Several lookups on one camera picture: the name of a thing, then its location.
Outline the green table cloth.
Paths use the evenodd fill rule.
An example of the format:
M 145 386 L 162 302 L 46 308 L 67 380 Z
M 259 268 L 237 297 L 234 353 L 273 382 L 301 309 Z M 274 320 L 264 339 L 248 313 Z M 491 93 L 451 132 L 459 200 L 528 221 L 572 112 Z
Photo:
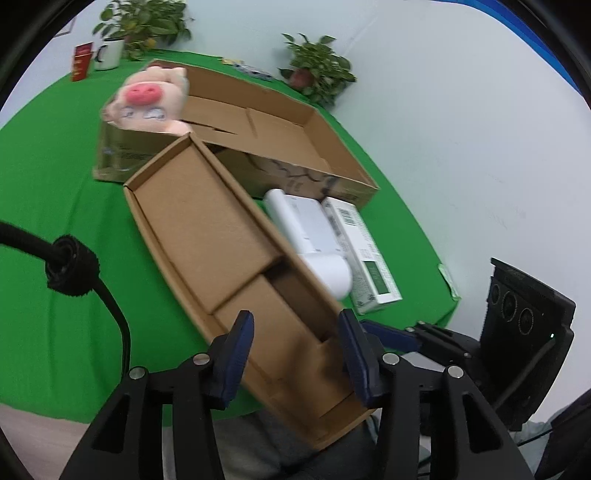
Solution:
M 152 371 L 205 346 L 147 251 L 122 188 L 92 176 L 99 112 L 139 69 L 123 61 L 83 81 L 63 77 L 1 130 L 1 218 L 46 240 L 70 234 L 98 256 L 101 276 L 128 320 L 132 360 Z M 373 314 L 398 328 L 446 325 L 457 306 L 440 259 L 379 167 L 346 130 L 339 137 L 377 182 L 363 208 L 402 299 Z M 41 261 L 1 252 L 1 401 L 14 409 L 87 423 L 116 386 L 118 328 L 95 295 L 48 289 Z

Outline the small brown cardboard tray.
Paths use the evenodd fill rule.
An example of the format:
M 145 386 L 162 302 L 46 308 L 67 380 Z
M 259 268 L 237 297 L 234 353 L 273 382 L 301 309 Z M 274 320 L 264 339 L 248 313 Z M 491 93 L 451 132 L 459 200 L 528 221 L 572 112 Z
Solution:
M 125 183 L 124 195 L 204 339 L 252 312 L 242 383 L 271 413 L 318 450 L 369 417 L 344 371 L 341 304 L 204 143 L 175 140 Z

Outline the white plastic device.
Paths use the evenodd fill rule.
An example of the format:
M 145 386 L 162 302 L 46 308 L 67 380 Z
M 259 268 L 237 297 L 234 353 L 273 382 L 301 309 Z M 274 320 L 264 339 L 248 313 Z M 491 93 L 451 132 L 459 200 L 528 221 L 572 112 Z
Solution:
M 321 203 L 270 189 L 263 196 L 263 205 L 308 269 L 335 299 L 345 299 L 352 290 L 353 274 Z

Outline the left potted green plant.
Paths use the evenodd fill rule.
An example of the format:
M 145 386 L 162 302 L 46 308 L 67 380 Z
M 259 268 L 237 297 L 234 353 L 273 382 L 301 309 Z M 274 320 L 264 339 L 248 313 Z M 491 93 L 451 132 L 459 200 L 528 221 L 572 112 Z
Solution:
M 122 57 L 139 61 L 158 45 L 190 40 L 191 20 L 185 1 L 115 0 L 104 7 L 92 34 L 122 40 Z

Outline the white green carton box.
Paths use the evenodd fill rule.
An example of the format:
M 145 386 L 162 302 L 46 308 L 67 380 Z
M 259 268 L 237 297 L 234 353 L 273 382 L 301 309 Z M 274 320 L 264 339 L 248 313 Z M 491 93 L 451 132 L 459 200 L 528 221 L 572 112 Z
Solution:
M 327 197 L 322 201 L 322 209 L 352 270 L 353 286 L 349 296 L 356 312 L 367 314 L 403 299 L 356 206 Z

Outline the potted green plant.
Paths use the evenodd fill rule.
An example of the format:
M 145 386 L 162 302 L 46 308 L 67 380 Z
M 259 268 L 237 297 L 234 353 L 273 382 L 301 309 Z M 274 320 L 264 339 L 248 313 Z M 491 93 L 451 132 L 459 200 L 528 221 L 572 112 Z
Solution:
M 122 57 L 139 61 L 158 45 L 190 40 L 191 20 L 185 1 L 115 0 L 104 7 L 92 34 L 122 40 Z
M 308 102 L 332 108 L 339 95 L 356 83 L 351 62 L 332 49 L 335 38 L 323 35 L 311 42 L 303 33 L 298 34 L 301 40 L 287 33 L 281 35 L 290 51 L 290 66 L 280 68 L 280 76 Z

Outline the patterned tissue packet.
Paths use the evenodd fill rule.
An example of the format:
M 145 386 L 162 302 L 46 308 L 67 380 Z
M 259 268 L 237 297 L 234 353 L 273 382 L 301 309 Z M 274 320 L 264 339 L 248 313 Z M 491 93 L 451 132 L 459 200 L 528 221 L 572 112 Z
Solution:
M 243 63 L 235 63 L 233 64 L 233 68 L 249 77 L 260 79 L 263 81 L 273 81 L 274 79 L 273 75 L 270 75 L 269 72 L 260 70 L 259 68 L 252 67 Z

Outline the large brown cardboard box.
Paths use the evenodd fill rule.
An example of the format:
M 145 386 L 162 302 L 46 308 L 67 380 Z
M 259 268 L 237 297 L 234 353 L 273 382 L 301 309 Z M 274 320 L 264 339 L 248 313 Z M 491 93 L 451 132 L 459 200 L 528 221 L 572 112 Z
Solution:
M 379 189 L 317 108 L 198 66 L 155 59 L 136 72 L 149 66 L 187 70 L 188 98 L 180 119 L 253 198 L 280 188 L 362 208 Z M 180 137 L 120 129 L 101 117 L 93 176 L 124 183 Z

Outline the right potted green plant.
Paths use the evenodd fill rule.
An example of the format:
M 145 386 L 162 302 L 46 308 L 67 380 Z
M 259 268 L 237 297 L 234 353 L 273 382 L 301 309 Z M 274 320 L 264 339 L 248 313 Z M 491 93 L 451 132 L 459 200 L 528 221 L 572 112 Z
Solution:
M 287 33 L 281 35 L 290 51 L 290 66 L 280 68 L 280 76 L 308 102 L 332 108 L 339 95 L 356 83 L 351 62 L 332 49 L 335 38 L 323 35 L 311 42 L 303 33 L 298 34 L 301 40 Z

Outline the yellow paper packet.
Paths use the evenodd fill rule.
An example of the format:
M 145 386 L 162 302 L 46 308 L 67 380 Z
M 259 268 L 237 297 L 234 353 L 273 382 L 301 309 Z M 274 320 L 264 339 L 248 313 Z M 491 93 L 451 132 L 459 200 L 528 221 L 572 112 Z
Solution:
M 231 60 L 228 58 L 222 58 L 221 62 L 223 65 L 228 65 L 232 68 L 242 68 L 242 66 L 245 66 L 245 62 L 243 62 L 242 60 Z

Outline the red paper cup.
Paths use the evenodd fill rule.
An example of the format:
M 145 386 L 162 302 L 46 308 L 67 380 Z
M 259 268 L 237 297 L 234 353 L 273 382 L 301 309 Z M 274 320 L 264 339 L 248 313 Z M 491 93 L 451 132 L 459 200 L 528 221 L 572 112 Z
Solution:
M 88 42 L 77 45 L 74 48 L 71 80 L 73 82 L 84 80 L 87 77 L 90 62 L 93 58 L 93 43 Z

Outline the pink pig plush toy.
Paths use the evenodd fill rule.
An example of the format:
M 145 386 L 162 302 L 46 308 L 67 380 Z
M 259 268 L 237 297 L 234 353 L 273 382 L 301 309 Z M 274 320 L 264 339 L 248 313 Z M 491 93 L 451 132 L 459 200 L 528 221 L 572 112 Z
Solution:
M 124 81 L 101 117 L 124 130 L 183 136 L 192 131 L 180 119 L 188 90 L 184 67 L 149 66 Z

